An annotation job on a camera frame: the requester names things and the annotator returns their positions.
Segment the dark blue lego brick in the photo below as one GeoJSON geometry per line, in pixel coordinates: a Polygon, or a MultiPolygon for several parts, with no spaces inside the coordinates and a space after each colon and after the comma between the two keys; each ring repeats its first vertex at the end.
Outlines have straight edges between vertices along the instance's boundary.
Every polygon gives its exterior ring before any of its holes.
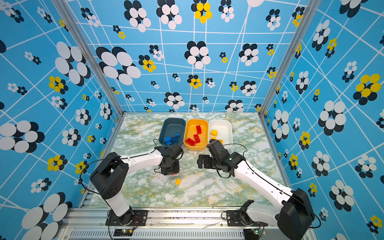
{"type": "Polygon", "coordinates": [[[173,144],[177,144],[178,141],[179,141],[178,138],[171,138],[171,142],[172,142],[173,144]]]}

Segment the long red lego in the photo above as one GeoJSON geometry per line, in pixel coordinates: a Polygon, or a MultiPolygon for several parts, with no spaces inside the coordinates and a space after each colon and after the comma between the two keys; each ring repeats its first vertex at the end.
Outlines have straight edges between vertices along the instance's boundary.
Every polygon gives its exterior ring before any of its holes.
{"type": "Polygon", "coordinates": [[[197,129],[197,134],[198,134],[198,135],[202,133],[202,128],[201,128],[200,125],[197,125],[197,126],[196,126],[196,129],[197,129]]]}
{"type": "Polygon", "coordinates": [[[189,145],[189,146],[195,146],[196,145],[196,142],[194,140],[192,140],[191,138],[188,138],[186,140],[186,143],[189,145]]]}
{"type": "Polygon", "coordinates": [[[195,134],[194,135],[194,141],[195,141],[195,143],[200,143],[201,142],[199,134],[195,134]]]}

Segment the white plastic bin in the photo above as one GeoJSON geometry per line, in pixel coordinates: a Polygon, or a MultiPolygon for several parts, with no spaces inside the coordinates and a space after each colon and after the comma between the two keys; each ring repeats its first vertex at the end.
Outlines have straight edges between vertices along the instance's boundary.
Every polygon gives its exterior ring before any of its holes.
{"type": "Polygon", "coordinates": [[[211,137],[214,137],[211,135],[212,130],[217,130],[218,134],[216,136],[216,140],[223,140],[223,146],[226,149],[231,148],[231,144],[233,143],[233,133],[232,133],[232,125],[227,120],[211,120],[209,122],[209,140],[211,140],[211,137]]]}

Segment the dark teal plastic bin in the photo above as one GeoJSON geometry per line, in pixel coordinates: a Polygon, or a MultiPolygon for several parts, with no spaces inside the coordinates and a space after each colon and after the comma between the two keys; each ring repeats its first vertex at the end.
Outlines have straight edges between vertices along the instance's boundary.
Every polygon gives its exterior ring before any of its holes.
{"type": "Polygon", "coordinates": [[[175,138],[175,134],[179,133],[180,138],[178,141],[178,145],[183,145],[184,135],[186,129],[186,121],[181,118],[167,118],[163,122],[163,126],[159,135],[160,144],[165,147],[166,142],[164,141],[165,137],[175,138]]]}

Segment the yellow plastic bin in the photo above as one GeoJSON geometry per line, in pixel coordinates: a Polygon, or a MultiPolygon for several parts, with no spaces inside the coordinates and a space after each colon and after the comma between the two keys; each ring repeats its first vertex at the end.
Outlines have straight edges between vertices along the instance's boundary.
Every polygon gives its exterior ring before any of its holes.
{"type": "Polygon", "coordinates": [[[185,136],[184,136],[184,144],[188,150],[192,151],[203,151],[207,144],[208,144],[208,138],[209,138],[209,123],[206,120],[201,119],[191,119],[187,121],[186,129],[185,129],[185,136]],[[196,143],[195,146],[189,146],[186,143],[186,140],[188,138],[191,138],[194,140],[194,135],[197,134],[196,126],[200,125],[202,128],[202,133],[199,134],[200,143],[196,143]]]}

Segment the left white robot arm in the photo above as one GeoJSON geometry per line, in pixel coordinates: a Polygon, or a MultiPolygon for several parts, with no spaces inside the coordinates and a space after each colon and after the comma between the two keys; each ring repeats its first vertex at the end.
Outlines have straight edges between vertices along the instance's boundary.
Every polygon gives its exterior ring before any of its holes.
{"type": "Polygon", "coordinates": [[[159,149],[133,156],[108,154],[90,176],[90,181],[97,193],[111,208],[109,219],[112,225],[129,226],[140,224],[140,217],[134,214],[130,204],[122,193],[126,177],[136,171],[158,166],[162,175],[177,174],[180,170],[179,160],[183,150],[159,149]]]}

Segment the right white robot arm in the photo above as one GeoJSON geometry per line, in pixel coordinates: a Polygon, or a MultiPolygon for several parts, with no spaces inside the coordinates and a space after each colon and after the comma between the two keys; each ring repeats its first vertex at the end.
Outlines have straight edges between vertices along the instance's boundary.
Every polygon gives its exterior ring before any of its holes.
{"type": "Polygon", "coordinates": [[[290,240],[300,240],[317,217],[309,197],[298,188],[285,187],[247,161],[238,153],[216,156],[199,155],[200,169],[223,170],[261,193],[276,209],[276,213],[262,214],[256,211],[256,203],[248,201],[239,209],[240,218],[245,225],[262,222],[279,227],[290,240]]]}

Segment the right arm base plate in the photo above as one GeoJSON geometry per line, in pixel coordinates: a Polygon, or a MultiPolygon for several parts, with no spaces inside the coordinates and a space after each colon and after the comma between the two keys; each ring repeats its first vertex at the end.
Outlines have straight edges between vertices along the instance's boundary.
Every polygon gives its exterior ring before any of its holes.
{"type": "Polygon", "coordinates": [[[245,212],[240,210],[225,211],[226,216],[224,219],[227,221],[229,227],[267,227],[268,224],[264,222],[254,222],[245,212]]]}

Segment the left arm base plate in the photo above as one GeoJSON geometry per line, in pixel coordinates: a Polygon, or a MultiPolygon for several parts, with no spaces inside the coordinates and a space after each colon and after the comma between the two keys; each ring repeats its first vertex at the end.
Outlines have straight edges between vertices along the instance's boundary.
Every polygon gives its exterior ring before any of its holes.
{"type": "Polygon", "coordinates": [[[107,212],[107,220],[105,225],[108,226],[145,226],[149,211],[147,210],[128,210],[127,213],[118,217],[113,210],[107,212]]]}

